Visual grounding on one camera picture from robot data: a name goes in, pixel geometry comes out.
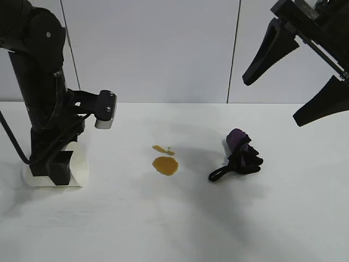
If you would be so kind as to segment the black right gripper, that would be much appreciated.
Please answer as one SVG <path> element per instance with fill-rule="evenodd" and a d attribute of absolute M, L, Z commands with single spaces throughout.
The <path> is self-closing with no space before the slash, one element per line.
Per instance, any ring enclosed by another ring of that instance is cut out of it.
<path fill-rule="evenodd" d="M 277 1 L 273 18 L 253 61 L 243 74 L 252 85 L 270 67 L 299 48 L 296 35 L 343 79 L 332 76 L 293 115 L 299 127 L 348 111 L 348 1 Z"/>

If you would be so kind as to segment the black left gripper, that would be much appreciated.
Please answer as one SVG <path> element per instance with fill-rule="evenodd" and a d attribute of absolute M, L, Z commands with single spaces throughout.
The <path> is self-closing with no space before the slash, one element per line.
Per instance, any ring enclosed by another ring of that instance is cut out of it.
<path fill-rule="evenodd" d="M 68 186 L 73 151 L 63 149 L 85 130 L 85 119 L 77 114 L 61 114 L 48 127 L 33 127 L 29 169 L 33 176 L 48 176 L 55 186 Z"/>

